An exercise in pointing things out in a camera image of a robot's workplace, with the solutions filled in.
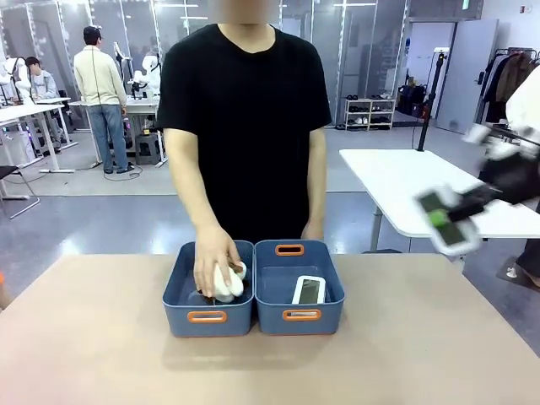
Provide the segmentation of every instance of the orange bin handle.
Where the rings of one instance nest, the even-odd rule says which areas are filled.
[[[225,323],[227,313],[222,310],[192,310],[187,314],[190,323]]]
[[[304,245],[277,245],[277,256],[302,256],[304,254]]]
[[[284,310],[283,320],[287,322],[318,321],[321,319],[320,310]]]

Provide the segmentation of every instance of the blue plastic basket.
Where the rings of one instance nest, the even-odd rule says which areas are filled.
[[[291,304],[300,276],[326,280],[324,304]],[[328,334],[338,329],[345,293],[323,242],[264,240],[255,245],[255,298],[264,333]]]
[[[253,301],[253,244],[236,241],[241,260],[246,264],[244,294],[230,304],[215,304],[196,291],[193,279],[195,242],[185,244],[163,294],[163,305],[170,331],[178,338],[205,338],[246,335],[251,328]]]

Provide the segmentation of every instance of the white handheld device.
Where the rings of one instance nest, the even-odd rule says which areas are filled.
[[[451,222],[446,213],[459,203],[459,194],[448,186],[434,187],[416,197],[431,230],[435,248],[447,256],[460,256],[480,247],[480,237],[471,219]]]
[[[301,276],[296,282],[293,304],[323,304],[327,282],[322,277]]]

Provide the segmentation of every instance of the brown coat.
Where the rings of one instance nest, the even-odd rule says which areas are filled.
[[[500,75],[495,100],[508,101],[535,67],[536,65],[531,63],[531,58],[524,53],[511,57]]]

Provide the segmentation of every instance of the black pants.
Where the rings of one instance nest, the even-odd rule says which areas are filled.
[[[537,213],[540,213],[540,202]],[[529,239],[526,242],[525,250],[516,260],[516,264],[533,277],[540,277],[540,239]]]

